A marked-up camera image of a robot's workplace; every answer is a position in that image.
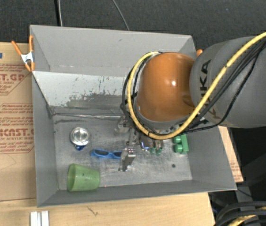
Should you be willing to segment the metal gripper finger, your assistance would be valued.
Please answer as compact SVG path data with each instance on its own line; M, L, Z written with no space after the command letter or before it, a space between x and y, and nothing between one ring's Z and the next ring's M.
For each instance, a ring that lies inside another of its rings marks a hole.
M136 158L136 154L133 148L126 147L121 152L119 171L125 172L128 166L132 165L132 162Z
M130 123L128 119L126 119L125 116L122 116L118 120L116 128L114 129L114 132L116 134L124 134L124 133L128 133L129 129L130 129Z

